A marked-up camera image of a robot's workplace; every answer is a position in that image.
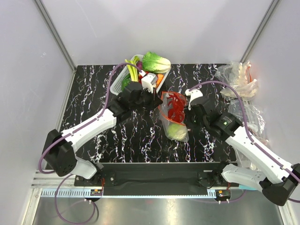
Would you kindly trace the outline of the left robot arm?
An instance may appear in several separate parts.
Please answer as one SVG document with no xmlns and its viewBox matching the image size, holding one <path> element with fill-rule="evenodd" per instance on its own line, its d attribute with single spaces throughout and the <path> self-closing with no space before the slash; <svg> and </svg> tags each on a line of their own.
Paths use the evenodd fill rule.
<svg viewBox="0 0 300 225">
<path fill-rule="evenodd" d="M 149 92 L 138 82 L 131 82 L 94 116 L 62 132 L 50 131 L 42 159 L 59 177 L 74 174 L 95 186 L 101 181 L 100 168 L 77 157 L 76 152 L 93 137 L 128 119 L 132 111 L 139 108 L 151 111 L 160 104 L 162 100 L 155 92 Z"/>
</svg>

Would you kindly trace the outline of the round green cabbage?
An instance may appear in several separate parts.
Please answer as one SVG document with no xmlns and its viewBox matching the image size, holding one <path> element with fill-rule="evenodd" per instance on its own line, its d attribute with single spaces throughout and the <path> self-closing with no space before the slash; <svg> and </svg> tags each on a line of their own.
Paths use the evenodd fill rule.
<svg viewBox="0 0 300 225">
<path fill-rule="evenodd" d="M 188 130 L 184 125 L 173 123 L 168 126 L 166 135 L 170 140 L 186 141 Z"/>
</svg>

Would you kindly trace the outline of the clear zip bag orange zipper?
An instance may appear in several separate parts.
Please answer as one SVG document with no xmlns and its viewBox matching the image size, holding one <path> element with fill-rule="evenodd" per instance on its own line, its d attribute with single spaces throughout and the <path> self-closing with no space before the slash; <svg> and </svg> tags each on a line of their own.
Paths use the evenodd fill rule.
<svg viewBox="0 0 300 225">
<path fill-rule="evenodd" d="M 158 107 L 159 117 L 166 137 L 172 141 L 187 143 L 188 129 L 184 124 L 186 97 L 177 92 L 163 91 L 161 100 L 162 104 Z"/>
</svg>

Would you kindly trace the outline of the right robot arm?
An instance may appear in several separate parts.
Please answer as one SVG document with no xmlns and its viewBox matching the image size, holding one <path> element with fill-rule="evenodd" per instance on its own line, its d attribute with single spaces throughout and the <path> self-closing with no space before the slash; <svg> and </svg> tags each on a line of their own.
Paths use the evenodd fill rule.
<svg viewBox="0 0 300 225">
<path fill-rule="evenodd" d="M 249 133 L 231 113 L 218 113 L 205 97 L 192 97 L 185 108 L 185 124 L 196 130 L 206 128 L 209 134 L 226 142 L 245 155 L 258 171 L 221 163 L 213 173 L 214 183 L 223 186 L 237 183 L 256 189 L 273 204 L 284 206 L 300 183 L 300 165 L 291 164 Z"/>
</svg>

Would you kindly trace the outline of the red toy lobster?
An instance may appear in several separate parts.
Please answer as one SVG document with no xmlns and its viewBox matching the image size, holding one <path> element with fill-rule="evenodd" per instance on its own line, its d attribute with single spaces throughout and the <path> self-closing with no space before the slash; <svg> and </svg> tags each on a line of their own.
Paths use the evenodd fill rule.
<svg viewBox="0 0 300 225">
<path fill-rule="evenodd" d="M 185 118 L 184 107 L 186 105 L 185 99 L 179 93 L 171 93 L 167 97 L 168 106 L 168 118 L 174 122 L 182 123 Z"/>
</svg>

